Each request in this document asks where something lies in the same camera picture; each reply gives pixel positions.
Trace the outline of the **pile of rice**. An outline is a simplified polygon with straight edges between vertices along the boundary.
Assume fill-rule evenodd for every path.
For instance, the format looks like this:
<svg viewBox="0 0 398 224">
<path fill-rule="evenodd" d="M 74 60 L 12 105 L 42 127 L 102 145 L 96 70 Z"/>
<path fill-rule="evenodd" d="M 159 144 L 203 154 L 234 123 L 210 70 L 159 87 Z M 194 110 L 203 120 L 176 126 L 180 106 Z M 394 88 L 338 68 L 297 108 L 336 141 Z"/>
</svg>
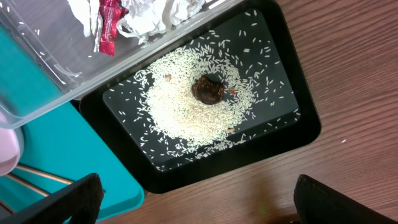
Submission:
<svg viewBox="0 0 398 224">
<path fill-rule="evenodd" d="M 271 47 L 262 37 L 250 37 L 249 30 L 259 27 L 248 12 L 249 25 L 238 32 L 239 40 L 248 41 L 241 54 L 232 50 L 232 40 L 210 29 L 135 72 L 126 82 L 112 86 L 105 100 L 121 95 L 125 103 L 135 103 L 131 111 L 122 110 L 121 119 L 141 121 L 144 132 L 139 145 L 146 146 L 149 134 L 160 136 L 160 143 L 174 146 L 173 158 L 199 153 L 203 146 L 214 145 L 217 152 L 242 140 L 232 140 L 241 125 L 259 119 L 254 107 L 271 95 L 277 83 L 259 87 L 268 77 Z M 206 105 L 195 99 L 192 85 L 205 75 L 224 84 L 223 101 Z"/>
</svg>

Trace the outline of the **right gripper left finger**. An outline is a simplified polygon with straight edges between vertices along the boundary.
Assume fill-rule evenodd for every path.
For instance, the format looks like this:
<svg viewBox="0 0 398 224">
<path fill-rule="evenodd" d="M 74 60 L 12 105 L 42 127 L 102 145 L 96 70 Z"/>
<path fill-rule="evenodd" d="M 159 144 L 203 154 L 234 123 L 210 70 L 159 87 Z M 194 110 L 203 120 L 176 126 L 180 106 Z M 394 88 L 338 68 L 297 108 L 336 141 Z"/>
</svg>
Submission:
<svg viewBox="0 0 398 224">
<path fill-rule="evenodd" d="M 104 191 L 98 174 L 91 173 L 31 206 L 3 218 L 2 224 L 96 223 Z"/>
</svg>

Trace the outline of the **white napkin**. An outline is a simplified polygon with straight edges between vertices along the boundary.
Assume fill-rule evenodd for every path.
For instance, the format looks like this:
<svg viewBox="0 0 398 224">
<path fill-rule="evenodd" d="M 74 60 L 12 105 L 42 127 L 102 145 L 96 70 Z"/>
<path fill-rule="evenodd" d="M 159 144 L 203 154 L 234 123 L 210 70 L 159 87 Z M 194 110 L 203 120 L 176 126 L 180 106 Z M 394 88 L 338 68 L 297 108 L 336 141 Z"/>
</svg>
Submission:
<svg viewBox="0 0 398 224">
<path fill-rule="evenodd" d="M 85 37 L 94 36 L 99 17 L 99 0 L 68 0 Z M 122 0 L 128 10 L 117 23 L 118 33 L 146 43 L 150 36 L 168 32 L 202 9 L 205 0 Z"/>
</svg>

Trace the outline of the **large white plate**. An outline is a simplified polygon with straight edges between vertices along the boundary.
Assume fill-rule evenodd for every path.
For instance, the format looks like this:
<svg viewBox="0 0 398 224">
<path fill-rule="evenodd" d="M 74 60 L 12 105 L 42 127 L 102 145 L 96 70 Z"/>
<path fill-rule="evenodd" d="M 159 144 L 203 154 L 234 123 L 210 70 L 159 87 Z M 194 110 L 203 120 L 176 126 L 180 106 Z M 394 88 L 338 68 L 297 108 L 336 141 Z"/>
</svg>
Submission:
<svg viewBox="0 0 398 224">
<path fill-rule="evenodd" d="M 24 134 L 21 128 L 1 128 L 1 175 L 10 173 L 24 153 Z"/>
</svg>

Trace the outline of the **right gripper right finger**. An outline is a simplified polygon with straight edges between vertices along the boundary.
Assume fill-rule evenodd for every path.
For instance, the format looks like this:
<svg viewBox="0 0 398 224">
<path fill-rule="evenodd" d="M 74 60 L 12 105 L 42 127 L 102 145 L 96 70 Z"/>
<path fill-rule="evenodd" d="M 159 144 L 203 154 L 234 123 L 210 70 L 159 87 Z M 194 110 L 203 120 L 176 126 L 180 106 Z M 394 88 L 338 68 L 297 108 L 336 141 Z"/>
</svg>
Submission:
<svg viewBox="0 0 398 224">
<path fill-rule="evenodd" d="M 304 174 L 297 179 L 294 204 L 300 223 L 304 224 L 397 224 Z"/>
</svg>

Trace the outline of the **wooden chopstick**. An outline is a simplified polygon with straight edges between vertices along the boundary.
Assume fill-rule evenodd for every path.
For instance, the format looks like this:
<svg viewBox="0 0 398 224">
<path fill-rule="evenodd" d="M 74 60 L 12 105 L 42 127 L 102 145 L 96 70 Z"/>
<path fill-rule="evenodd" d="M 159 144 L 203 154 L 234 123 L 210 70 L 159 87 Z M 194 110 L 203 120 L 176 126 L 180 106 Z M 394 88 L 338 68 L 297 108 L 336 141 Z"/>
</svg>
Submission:
<svg viewBox="0 0 398 224">
<path fill-rule="evenodd" d="M 38 176 L 41 176 L 41 177 L 45 177 L 47 179 L 51 179 L 51 180 L 54 180 L 54 181 L 57 181 L 57 182 L 60 182 L 60 183 L 63 183 L 63 184 L 67 184 L 67 185 L 70 185 L 70 184 L 74 183 L 73 180 L 66 179 L 64 177 L 60 177 L 60 176 L 57 176 L 57 175 L 54 175 L 54 174 L 51 174 L 51 173 L 48 173 L 48 172 L 44 172 L 42 170 L 38 170 L 38 169 L 35 169 L 33 167 L 24 166 L 22 164 L 16 165 L 16 169 L 23 170 L 25 172 L 28 172 L 28 173 L 31 173 L 31 174 L 35 174 L 35 175 L 38 175 Z"/>
<path fill-rule="evenodd" d="M 17 182 L 18 184 L 23 185 L 24 187 L 27 187 L 28 189 L 42 195 L 43 197 L 48 197 L 50 195 L 49 192 L 39 188 L 38 186 L 30 183 L 29 181 L 26 181 L 24 179 L 22 179 L 21 177 L 18 177 L 17 175 L 14 175 L 12 173 L 8 173 L 5 175 L 7 178 Z"/>
</svg>

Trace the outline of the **red snack wrapper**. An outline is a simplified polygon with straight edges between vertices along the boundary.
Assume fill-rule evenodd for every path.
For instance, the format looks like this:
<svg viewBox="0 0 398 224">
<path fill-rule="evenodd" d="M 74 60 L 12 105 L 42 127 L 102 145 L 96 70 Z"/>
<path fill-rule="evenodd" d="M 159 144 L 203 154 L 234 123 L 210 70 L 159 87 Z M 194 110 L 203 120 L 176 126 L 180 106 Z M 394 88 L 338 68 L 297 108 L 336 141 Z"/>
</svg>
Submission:
<svg viewBox="0 0 398 224">
<path fill-rule="evenodd" d="M 99 17 L 94 52 L 114 56 L 118 21 L 128 13 L 122 0 L 99 0 Z"/>
</svg>

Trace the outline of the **brown food scrap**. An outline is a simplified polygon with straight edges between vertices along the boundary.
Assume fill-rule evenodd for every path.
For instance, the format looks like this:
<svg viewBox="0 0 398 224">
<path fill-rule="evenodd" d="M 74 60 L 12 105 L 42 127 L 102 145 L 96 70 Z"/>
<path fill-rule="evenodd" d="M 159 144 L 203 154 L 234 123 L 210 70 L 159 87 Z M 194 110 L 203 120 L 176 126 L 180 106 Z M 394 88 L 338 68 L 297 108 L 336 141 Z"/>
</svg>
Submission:
<svg viewBox="0 0 398 224">
<path fill-rule="evenodd" d="M 215 105 L 223 101 L 224 84 L 214 82 L 205 75 L 202 75 L 193 85 L 192 94 L 196 100 L 206 105 Z"/>
</svg>

